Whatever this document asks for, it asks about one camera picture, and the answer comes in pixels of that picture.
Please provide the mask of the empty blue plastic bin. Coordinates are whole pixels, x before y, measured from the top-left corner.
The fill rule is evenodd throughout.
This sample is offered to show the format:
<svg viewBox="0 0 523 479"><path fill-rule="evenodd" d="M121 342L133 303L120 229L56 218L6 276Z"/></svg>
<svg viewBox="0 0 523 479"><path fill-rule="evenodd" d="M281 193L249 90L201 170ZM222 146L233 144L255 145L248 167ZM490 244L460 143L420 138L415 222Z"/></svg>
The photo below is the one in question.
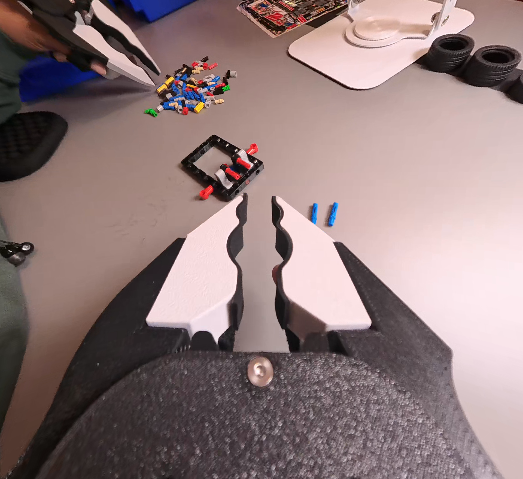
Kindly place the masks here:
<svg viewBox="0 0 523 479"><path fill-rule="evenodd" d="M69 62L40 56L20 71L19 95L24 103L52 96L85 81L98 78L95 71L82 71Z"/></svg>

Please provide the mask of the black lego frame assembly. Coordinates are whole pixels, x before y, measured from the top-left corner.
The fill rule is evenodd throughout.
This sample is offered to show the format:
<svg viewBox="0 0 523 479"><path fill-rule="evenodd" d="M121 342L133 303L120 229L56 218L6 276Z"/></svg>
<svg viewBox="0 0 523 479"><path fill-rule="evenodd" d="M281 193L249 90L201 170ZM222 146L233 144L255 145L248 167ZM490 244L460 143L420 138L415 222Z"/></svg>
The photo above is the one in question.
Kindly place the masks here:
<svg viewBox="0 0 523 479"><path fill-rule="evenodd" d="M209 175L197 166L197 162L212 149L221 151L229 161L222 163L215 173ZM187 155L181 161L181 165L202 184L200 199L207 200L214 195L222 201L229 202L240 195L263 172L265 165L255 157L257 153L258 147L255 143L252 143L248 149L243 149L222 137L212 135ZM231 165L239 175L234 175L226 169Z"/></svg>

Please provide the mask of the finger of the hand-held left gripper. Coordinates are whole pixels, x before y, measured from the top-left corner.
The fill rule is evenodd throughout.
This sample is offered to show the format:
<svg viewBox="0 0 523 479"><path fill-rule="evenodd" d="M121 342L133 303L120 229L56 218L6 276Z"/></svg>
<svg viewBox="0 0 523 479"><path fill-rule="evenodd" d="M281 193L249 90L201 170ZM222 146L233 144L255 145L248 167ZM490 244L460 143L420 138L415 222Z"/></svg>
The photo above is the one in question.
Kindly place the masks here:
<svg viewBox="0 0 523 479"><path fill-rule="evenodd" d="M153 80L144 68L134 64L127 55L107 43L104 37L93 27L77 23L73 33L107 58L106 68L108 70L117 72L149 88L154 87Z"/></svg>
<svg viewBox="0 0 523 479"><path fill-rule="evenodd" d="M160 69L131 28L104 1L91 0L87 24L104 38L112 38L130 55L156 75Z"/></svg>

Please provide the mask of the lego sticker sheet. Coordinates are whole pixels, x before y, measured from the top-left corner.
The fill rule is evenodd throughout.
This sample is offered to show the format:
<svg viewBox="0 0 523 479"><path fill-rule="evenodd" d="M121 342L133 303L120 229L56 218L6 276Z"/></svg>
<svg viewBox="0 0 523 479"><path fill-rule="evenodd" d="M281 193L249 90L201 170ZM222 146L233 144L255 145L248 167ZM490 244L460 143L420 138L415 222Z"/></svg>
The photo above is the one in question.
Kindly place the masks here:
<svg viewBox="0 0 523 479"><path fill-rule="evenodd" d="M328 14L339 14L347 0L245 0L237 10L271 38Z"/></svg>

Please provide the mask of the person's left forearm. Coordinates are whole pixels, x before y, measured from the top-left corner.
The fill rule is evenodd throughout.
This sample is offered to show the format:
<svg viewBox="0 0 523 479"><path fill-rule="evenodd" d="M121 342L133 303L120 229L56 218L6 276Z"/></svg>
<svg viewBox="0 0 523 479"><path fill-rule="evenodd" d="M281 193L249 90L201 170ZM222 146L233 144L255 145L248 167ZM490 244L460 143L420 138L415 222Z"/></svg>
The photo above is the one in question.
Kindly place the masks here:
<svg viewBox="0 0 523 479"><path fill-rule="evenodd" d="M32 51L1 32L1 124L22 107L20 73L33 57Z"/></svg>

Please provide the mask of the pile of small lego pieces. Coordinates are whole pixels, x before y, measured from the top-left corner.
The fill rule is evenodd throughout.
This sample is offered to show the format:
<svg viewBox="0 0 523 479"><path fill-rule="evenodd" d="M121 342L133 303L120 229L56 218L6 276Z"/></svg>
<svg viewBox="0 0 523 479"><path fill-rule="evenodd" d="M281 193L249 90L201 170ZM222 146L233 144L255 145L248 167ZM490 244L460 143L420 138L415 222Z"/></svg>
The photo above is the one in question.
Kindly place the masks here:
<svg viewBox="0 0 523 479"><path fill-rule="evenodd" d="M224 95L231 91L230 81L238 72L227 69L218 73L218 63L208 56L184 63L157 86L155 94L159 104L143 113L158 117L163 112L176 112L186 116L200 114L214 105L224 103Z"/></svg>

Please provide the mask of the person's left hand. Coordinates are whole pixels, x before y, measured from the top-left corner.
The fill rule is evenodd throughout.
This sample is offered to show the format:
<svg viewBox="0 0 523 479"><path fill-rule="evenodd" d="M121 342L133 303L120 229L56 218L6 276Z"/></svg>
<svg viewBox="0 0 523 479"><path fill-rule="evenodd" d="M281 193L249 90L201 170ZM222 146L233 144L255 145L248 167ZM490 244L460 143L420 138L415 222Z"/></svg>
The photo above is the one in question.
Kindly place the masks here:
<svg viewBox="0 0 523 479"><path fill-rule="evenodd" d="M17 0L1 0L1 32L34 57L48 54L58 62L71 61L72 49L54 38Z"/></svg>

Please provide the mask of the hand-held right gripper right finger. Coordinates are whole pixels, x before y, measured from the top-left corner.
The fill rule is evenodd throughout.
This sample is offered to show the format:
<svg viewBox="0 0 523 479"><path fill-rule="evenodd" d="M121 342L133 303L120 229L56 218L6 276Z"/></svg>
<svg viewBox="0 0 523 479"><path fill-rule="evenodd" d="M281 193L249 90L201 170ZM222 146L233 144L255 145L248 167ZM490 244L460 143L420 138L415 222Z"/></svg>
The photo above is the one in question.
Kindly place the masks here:
<svg viewBox="0 0 523 479"><path fill-rule="evenodd" d="M366 332L371 328L355 284L333 240L280 196L271 198L276 231L275 312L289 350L310 335Z"/></svg>

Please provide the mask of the black lego tyre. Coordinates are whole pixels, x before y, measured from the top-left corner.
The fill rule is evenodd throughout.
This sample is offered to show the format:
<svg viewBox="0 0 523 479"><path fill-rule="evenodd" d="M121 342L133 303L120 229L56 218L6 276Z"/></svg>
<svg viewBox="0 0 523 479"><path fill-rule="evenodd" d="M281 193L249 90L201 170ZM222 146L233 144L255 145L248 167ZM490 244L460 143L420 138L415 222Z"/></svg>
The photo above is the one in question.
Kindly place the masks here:
<svg viewBox="0 0 523 479"><path fill-rule="evenodd" d="M501 84L517 68L521 53L513 47L488 45L479 48L467 61L462 78L476 87Z"/></svg>
<svg viewBox="0 0 523 479"><path fill-rule="evenodd" d="M511 100L522 104L522 71L506 91L506 96Z"/></svg>
<svg viewBox="0 0 523 479"><path fill-rule="evenodd" d="M464 34L447 34L434 39L424 57L424 65L435 72L461 69L474 49L475 41Z"/></svg>

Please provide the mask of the white book stand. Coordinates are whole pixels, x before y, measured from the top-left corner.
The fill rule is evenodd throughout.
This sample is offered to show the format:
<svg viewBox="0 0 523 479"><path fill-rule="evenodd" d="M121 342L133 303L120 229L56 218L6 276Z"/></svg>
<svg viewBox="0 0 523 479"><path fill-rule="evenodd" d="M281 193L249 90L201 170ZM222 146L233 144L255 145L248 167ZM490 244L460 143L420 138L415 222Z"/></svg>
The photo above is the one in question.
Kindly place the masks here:
<svg viewBox="0 0 523 479"><path fill-rule="evenodd" d="M348 0L346 13L294 41L288 53L347 88L372 89L424 56L436 38L473 23L456 3Z"/></svg>

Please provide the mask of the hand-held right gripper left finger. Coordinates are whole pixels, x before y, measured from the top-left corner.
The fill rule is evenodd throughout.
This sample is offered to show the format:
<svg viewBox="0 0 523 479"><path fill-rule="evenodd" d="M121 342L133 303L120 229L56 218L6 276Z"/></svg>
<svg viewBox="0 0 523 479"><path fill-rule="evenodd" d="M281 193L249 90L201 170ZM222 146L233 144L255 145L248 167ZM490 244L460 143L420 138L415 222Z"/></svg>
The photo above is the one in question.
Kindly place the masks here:
<svg viewBox="0 0 523 479"><path fill-rule="evenodd" d="M243 274L236 257L243 248L247 195L190 232L150 309L149 327L183 329L190 339L206 332L231 349L243 316Z"/></svg>

